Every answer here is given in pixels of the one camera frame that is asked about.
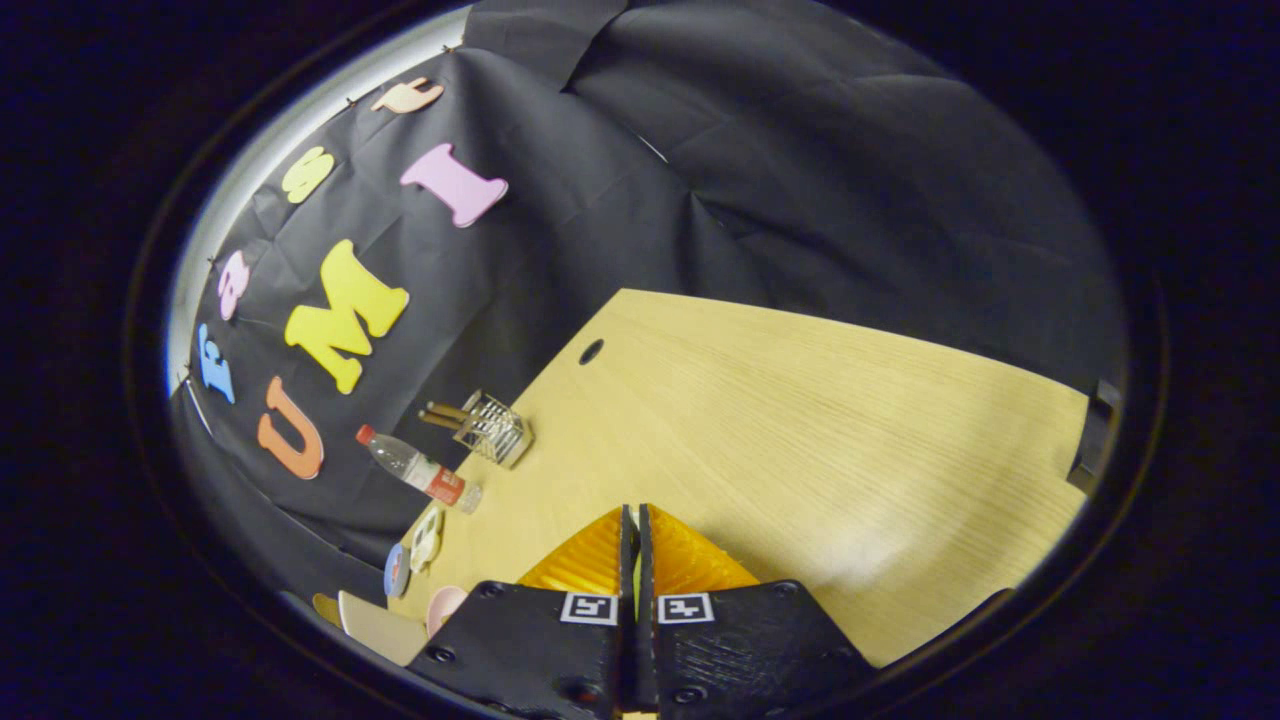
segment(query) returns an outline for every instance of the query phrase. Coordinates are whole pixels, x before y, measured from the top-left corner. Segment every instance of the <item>screw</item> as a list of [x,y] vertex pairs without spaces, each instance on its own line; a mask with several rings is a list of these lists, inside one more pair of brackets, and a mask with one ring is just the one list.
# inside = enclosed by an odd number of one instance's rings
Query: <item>screw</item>
[[701,688],[680,688],[672,693],[671,700],[676,701],[676,705],[692,705],[707,697],[707,691]]

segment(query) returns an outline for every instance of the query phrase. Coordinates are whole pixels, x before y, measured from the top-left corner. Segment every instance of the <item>red bottle label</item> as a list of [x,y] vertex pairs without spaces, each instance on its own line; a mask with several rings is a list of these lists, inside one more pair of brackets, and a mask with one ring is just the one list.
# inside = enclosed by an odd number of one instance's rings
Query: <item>red bottle label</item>
[[466,480],[453,474],[452,470],[440,468],[440,471],[431,478],[430,484],[426,486],[426,495],[439,500],[445,505],[453,505],[458,501],[462,495],[462,488],[466,487]]

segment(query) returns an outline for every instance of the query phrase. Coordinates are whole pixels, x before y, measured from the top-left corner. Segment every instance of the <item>pencil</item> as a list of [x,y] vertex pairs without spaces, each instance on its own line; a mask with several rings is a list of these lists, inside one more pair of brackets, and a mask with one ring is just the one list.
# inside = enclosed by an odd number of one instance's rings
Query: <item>pencil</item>
[[466,420],[467,419],[467,414],[466,413],[458,410],[457,407],[454,407],[452,405],[445,405],[443,402],[428,402],[426,404],[426,411],[428,413],[435,413],[436,415],[444,415],[445,418],[453,418],[454,420]]
[[461,430],[462,423],[453,420],[451,418],[444,418],[434,413],[417,411],[417,419],[424,423],[431,423],[433,425],[440,425],[442,428],[449,428],[451,430]]

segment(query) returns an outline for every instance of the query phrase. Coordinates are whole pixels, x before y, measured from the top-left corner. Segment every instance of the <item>yellow letter m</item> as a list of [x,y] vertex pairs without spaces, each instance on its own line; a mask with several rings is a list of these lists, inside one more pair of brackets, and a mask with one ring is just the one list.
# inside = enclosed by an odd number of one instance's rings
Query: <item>yellow letter m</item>
[[329,309],[298,305],[284,325],[284,342],[301,345],[316,363],[333,375],[338,392],[349,395],[360,379],[361,365],[355,357],[374,351],[356,320],[358,313],[369,325],[369,334],[383,337],[408,305],[404,288],[390,288],[356,260],[353,245],[343,240],[333,246],[320,263],[320,283],[329,297]]

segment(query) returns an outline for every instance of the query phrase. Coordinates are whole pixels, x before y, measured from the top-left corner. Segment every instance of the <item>yellow letter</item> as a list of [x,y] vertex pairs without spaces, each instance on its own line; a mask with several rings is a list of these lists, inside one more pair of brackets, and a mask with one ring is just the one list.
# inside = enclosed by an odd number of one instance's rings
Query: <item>yellow letter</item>
[[369,334],[383,337],[408,305],[404,288],[390,288],[356,260],[349,240],[333,246],[320,263],[320,282],[329,297],[329,310],[298,305],[284,325],[284,342],[301,345],[338,382],[338,392],[351,395],[360,379],[360,360],[343,357],[334,350],[357,355],[374,351],[356,320],[356,313],[369,325]]
[[303,152],[280,181],[280,188],[289,193],[289,202],[297,205],[306,200],[311,191],[329,177],[333,163],[333,155],[319,145]]

